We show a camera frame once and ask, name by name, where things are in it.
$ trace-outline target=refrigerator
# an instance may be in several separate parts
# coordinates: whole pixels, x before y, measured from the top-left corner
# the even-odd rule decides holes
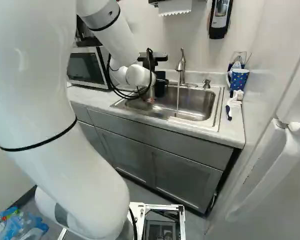
[[[300,240],[300,0],[264,1],[244,89],[246,144],[204,240]]]

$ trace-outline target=blue cup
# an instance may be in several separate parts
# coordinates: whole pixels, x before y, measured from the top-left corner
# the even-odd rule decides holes
[[[231,74],[231,82],[228,82],[230,91],[243,90],[247,83],[249,72],[250,71],[247,69],[233,69]]]

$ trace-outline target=gray cabinet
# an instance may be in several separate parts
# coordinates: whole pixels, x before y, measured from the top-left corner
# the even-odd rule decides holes
[[[93,125],[224,171],[233,148],[88,109]]]
[[[150,146],[100,128],[97,131],[109,149],[116,170],[153,186],[154,165]]]
[[[92,146],[118,172],[206,211],[233,148],[84,107],[74,110],[79,120],[93,123],[79,122]]]
[[[157,190],[204,213],[223,172],[162,150],[152,156]]]
[[[108,162],[112,165],[112,161],[105,149],[100,136],[98,135],[94,126],[86,124],[84,122],[78,121],[80,127],[85,135],[86,139],[94,147],[94,149]]]

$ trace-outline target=wall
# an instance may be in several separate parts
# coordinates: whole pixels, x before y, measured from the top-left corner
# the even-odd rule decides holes
[[[0,149],[0,211],[8,208],[33,186],[34,183]]]
[[[185,15],[158,16],[158,9],[148,0],[122,0],[122,12],[135,35],[137,47],[150,47],[168,53],[161,69],[174,69],[184,48],[187,69],[202,72],[225,72],[235,50],[248,51],[255,38],[264,0],[234,0],[230,27],[224,39],[209,39],[207,19],[211,2],[192,1],[192,12]]]

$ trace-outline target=sink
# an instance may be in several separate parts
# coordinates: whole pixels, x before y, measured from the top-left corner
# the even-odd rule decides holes
[[[181,119],[213,127],[218,112],[218,105],[221,105],[222,102],[220,101],[222,90],[223,87],[221,86],[211,86],[210,89],[180,86],[178,111],[178,87],[175,85],[169,85],[165,95],[156,98],[154,103],[144,101],[143,99],[148,97],[144,96],[142,97],[143,99],[121,99],[111,105],[111,107],[160,119]]]

